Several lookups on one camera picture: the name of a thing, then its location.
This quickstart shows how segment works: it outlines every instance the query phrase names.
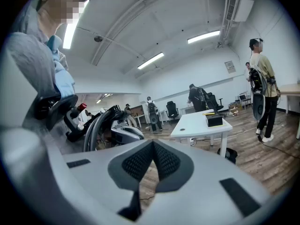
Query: black pants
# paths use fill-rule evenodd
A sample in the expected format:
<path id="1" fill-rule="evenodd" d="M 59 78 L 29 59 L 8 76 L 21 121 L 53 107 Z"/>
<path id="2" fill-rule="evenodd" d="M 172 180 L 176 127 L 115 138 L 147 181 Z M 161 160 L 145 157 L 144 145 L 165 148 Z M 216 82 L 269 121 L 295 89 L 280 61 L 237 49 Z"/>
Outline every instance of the black pants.
<path id="1" fill-rule="evenodd" d="M 160 120 L 159 120 L 159 116 L 157 115 L 157 125 L 158 125 L 158 128 L 159 129 L 163 129 L 162 127 L 161 127 L 161 123 L 160 123 Z M 151 124 L 151 126 L 152 126 L 152 131 L 153 132 L 156 132 L 156 126 L 155 126 L 155 124 Z"/>
<path id="2" fill-rule="evenodd" d="M 267 119 L 268 119 L 268 125 L 266 128 L 266 132 L 264 134 L 264 136 L 267 138 L 271 136 L 273 130 L 275 116 L 276 116 L 277 100 L 278 97 L 265 97 L 265 101 L 266 101 L 265 112 L 263 117 L 259 120 L 257 126 L 258 129 L 263 130 L 264 126 L 267 124 Z"/>

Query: black office chair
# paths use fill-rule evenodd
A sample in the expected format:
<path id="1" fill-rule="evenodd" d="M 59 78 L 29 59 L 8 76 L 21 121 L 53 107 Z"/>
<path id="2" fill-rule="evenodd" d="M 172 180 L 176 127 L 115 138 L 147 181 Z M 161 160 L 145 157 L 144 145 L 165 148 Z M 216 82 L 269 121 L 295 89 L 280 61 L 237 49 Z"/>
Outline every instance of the black office chair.
<path id="1" fill-rule="evenodd" d="M 175 120 L 176 117 L 178 117 L 179 113 L 178 113 L 178 108 L 176 108 L 176 103 L 174 103 L 173 101 L 170 101 L 167 103 L 167 109 L 168 111 L 166 111 L 168 118 L 173 118 L 173 120 Z"/>
<path id="2" fill-rule="evenodd" d="M 216 96 L 213 95 L 211 92 L 209 92 L 208 94 L 209 100 L 211 101 L 211 103 L 213 104 L 213 106 L 216 108 L 217 111 L 221 110 L 224 106 L 222 106 L 222 98 L 220 98 L 220 104 L 219 105 L 216 101 Z"/>

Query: black backpack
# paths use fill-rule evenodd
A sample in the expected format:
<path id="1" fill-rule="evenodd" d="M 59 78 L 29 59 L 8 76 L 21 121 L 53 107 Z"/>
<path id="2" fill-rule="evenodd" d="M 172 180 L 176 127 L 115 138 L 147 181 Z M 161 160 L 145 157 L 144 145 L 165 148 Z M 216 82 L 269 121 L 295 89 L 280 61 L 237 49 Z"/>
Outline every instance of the black backpack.
<path id="1" fill-rule="evenodd" d="M 154 103 L 148 103 L 149 113 L 155 113 L 155 105 Z"/>

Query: ceiling light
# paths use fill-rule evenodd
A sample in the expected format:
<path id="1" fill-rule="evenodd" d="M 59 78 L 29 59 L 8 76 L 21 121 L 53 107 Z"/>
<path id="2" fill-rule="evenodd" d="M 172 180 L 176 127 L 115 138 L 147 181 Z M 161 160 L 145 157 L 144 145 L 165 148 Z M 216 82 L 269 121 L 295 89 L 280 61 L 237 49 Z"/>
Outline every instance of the ceiling light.
<path id="1" fill-rule="evenodd" d="M 190 38 L 190 39 L 187 40 L 187 43 L 190 44 L 190 43 L 193 43 L 193 42 L 205 39 L 205 38 L 210 38 L 210 37 L 213 37 L 213 36 L 217 36 L 219 34 L 220 34 L 219 30 L 218 31 L 214 31 L 214 32 L 209 32 L 209 33 L 197 36 L 197 37 Z"/>
<path id="2" fill-rule="evenodd" d="M 82 12 L 84 11 L 85 7 L 88 5 L 90 0 L 86 0 L 84 2 L 84 7 Z M 73 35 L 76 29 L 76 26 L 78 24 L 79 19 L 73 19 L 73 23 L 70 23 L 67 25 L 66 28 L 66 32 L 65 32 L 65 36 L 64 36 L 64 44 L 63 44 L 63 48 L 65 49 L 70 49 L 71 48 L 71 43 L 72 43 L 72 39 L 73 39 Z"/>
<path id="3" fill-rule="evenodd" d="M 142 69 L 144 68 L 145 66 L 149 65 L 150 63 L 153 63 L 154 61 L 156 61 L 157 59 L 163 57 L 164 54 L 161 52 L 160 54 L 154 56 L 153 58 L 149 59 L 148 61 L 146 61 L 145 63 L 143 63 L 142 65 L 138 66 L 137 68 L 138 69 Z"/>

